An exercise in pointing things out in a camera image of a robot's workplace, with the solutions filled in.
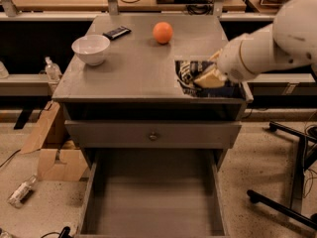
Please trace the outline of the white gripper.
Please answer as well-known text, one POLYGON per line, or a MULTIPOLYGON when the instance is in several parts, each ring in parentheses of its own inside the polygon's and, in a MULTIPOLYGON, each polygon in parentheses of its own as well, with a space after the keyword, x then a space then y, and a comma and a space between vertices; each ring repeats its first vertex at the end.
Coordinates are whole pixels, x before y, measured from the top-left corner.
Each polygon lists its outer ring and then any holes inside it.
POLYGON ((242 43, 247 34, 231 40, 223 49, 214 53, 209 60, 217 61, 217 68, 212 68, 198 76, 194 83, 202 88, 218 88, 225 84, 227 78, 232 82, 242 82, 256 77, 244 64, 241 55, 242 43))

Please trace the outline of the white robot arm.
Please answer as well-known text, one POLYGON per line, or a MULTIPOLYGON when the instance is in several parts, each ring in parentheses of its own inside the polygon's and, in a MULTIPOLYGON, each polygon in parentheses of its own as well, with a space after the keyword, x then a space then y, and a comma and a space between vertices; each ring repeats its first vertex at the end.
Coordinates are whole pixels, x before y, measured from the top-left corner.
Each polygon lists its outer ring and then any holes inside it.
POLYGON ((212 65, 194 79, 202 88, 316 63, 317 0, 286 2, 271 24, 231 40, 211 60, 212 65))

